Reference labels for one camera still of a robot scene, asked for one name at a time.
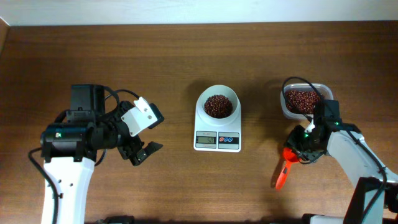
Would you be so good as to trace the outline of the orange plastic measuring scoop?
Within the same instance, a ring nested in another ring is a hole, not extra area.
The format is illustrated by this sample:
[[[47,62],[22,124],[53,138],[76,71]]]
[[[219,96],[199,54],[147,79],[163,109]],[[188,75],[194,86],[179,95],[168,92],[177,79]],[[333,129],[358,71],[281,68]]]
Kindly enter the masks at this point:
[[[285,164],[277,178],[277,181],[275,183],[275,189],[276,190],[281,190],[287,180],[287,177],[290,172],[290,168],[292,167],[293,164],[298,163],[299,159],[297,155],[293,152],[288,147],[285,147],[282,153],[282,156],[284,158]]]

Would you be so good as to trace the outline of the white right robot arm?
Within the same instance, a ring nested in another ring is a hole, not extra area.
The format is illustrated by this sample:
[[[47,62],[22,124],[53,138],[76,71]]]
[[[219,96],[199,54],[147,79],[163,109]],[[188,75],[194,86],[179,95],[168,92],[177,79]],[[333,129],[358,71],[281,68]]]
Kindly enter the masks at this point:
[[[296,126],[285,146],[302,162],[334,158],[355,187],[343,217],[306,213],[304,223],[385,223],[385,209],[397,212],[397,174],[372,152],[357,126],[342,121],[336,100],[317,103],[310,125]]]

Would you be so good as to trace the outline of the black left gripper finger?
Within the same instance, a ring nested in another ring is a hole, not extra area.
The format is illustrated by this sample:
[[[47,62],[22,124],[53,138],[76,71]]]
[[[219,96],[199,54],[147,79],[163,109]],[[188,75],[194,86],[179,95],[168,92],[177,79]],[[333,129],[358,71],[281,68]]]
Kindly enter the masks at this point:
[[[164,145],[157,142],[150,142],[145,148],[139,148],[133,150],[133,153],[130,157],[131,164],[133,166],[141,165],[150,155],[157,152]]]
[[[153,111],[153,113],[155,114],[155,117],[157,118],[157,121],[154,122],[154,123],[152,123],[152,124],[149,126],[149,129],[153,129],[153,128],[155,128],[157,125],[159,125],[160,123],[162,123],[162,122],[164,121],[165,118],[164,118],[164,116],[162,115],[162,113],[160,112],[160,110],[158,109],[158,107],[157,107],[155,104],[151,103],[149,106],[150,106],[151,110]]]

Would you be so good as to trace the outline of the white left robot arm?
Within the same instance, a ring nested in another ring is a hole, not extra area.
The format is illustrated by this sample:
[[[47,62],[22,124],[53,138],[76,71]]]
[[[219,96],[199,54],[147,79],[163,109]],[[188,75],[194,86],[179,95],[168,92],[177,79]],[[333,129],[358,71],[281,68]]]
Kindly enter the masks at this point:
[[[133,166],[162,145],[144,144],[139,133],[164,121],[158,107],[137,96],[119,99],[108,86],[72,85],[69,109],[62,111],[40,137],[45,179],[42,223],[83,223],[97,152],[117,149]]]

